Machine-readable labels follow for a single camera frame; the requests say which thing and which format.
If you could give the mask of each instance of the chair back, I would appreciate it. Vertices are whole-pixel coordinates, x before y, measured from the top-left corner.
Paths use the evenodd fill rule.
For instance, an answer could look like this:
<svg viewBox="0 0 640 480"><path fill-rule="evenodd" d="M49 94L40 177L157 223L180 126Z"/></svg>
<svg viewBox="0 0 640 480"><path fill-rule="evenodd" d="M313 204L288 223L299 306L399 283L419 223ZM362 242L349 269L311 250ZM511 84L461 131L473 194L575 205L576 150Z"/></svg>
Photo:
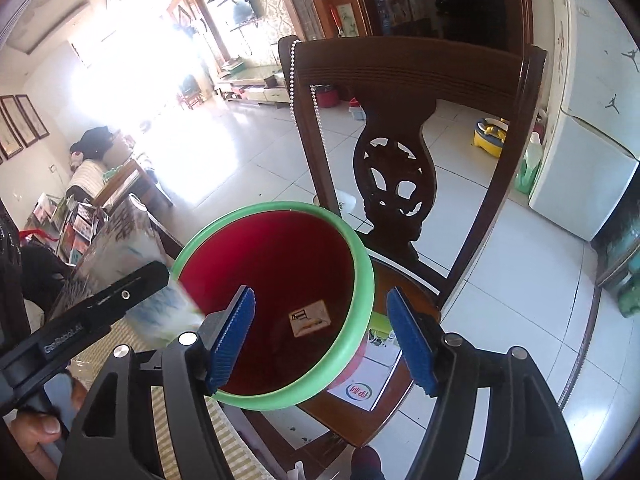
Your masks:
<svg viewBox="0 0 640 480"><path fill-rule="evenodd" d="M278 42L287 86L295 40L287 36ZM342 85L353 91L367 116L353 170L373 229L358 234L369 249L436 288L439 308L482 246L508 195L536 118L545 57L546 51L530 45L521 57L467 43L380 36L307 41L295 47L294 113L320 205L340 214L310 86ZM421 262L412 243L436 197L435 167L422 136L436 99L510 121L487 193L447 276Z"/></svg>

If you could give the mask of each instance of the human hand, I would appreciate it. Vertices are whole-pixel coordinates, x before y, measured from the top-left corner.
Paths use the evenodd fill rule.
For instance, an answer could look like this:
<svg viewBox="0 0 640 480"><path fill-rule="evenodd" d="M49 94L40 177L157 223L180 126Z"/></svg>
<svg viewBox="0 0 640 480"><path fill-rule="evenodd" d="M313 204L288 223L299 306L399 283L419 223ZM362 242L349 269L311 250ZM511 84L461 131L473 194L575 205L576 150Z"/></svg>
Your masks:
<svg viewBox="0 0 640 480"><path fill-rule="evenodd" d="M86 397L86 389L80 381L72 378L71 405L79 410ZM55 480L58 467L40 444L50 444L60 438L60 421L55 416L35 412L18 412L9 424L9 431L27 456L31 465L45 480Z"/></svg>

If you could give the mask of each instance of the television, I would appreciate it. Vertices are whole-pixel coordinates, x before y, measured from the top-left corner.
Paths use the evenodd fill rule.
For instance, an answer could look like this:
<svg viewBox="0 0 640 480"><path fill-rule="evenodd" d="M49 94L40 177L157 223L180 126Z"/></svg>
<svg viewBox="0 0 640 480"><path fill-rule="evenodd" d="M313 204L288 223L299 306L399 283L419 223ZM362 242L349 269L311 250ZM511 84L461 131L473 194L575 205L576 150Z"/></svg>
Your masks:
<svg viewBox="0 0 640 480"><path fill-rule="evenodd" d="M257 19L252 0L209 0L209 12L217 26L235 30Z"/></svg>

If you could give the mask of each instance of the silver screw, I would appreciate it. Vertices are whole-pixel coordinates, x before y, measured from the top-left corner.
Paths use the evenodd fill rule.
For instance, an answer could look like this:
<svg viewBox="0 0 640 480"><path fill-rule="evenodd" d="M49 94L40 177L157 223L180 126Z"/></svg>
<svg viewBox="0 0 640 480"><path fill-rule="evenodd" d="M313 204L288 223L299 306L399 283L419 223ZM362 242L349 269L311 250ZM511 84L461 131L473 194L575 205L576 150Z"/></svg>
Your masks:
<svg viewBox="0 0 640 480"><path fill-rule="evenodd" d="M178 341L181 345L190 346L196 342L198 336L193 332L185 332L184 334L180 334Z"/></svg>
<svg viewBox="0 0 640 480"><path fill-rule="evenodd" d="M514 346L511 349L511 355L520 360L524 360L529 356L529 354L527 354L527 351L522 346Z"/></svg>
<svg viewBox="0 0 640 480"><path fill-rule="evenodd" d="M129 353L129 347L127 345L119 345L113 349L114 357L124 357Z"/></svg>
<svg viewBox="0 0 640 480"><path fill-rule="evenodd" d="M462 345L462 336L455 333L449 333L444 335L444 342L449 346L460 346Z"/></svg>

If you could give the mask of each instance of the striped tablecloth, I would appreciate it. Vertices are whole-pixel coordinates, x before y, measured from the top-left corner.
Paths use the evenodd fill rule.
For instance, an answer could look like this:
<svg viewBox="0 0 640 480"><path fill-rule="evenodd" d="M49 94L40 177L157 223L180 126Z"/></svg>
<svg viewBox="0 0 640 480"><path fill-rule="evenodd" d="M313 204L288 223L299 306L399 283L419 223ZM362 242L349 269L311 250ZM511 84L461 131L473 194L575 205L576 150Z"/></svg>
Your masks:
<svg viewBox="0 0 640 480"><path fill-rule="evenodd" d="M117 345L127 344L135 351L150 349L148 345L136 336L135 332L124 320L114 324L111 329L110 334L78 354L71 362L69 368L71 373L87 388L93 383L102 368L102 364ZM152 401L156 438L164 476L166 480L179 480L180 472L175 461L169 426L166 421L162 388L154 387L152 389ZM211 398L207 399L207 408L209 409L213 429L216 431L226 461L236 480L273 480L273 477L258 462L258 459L242 441L238 432L229 423L218 402Z"/></svg>

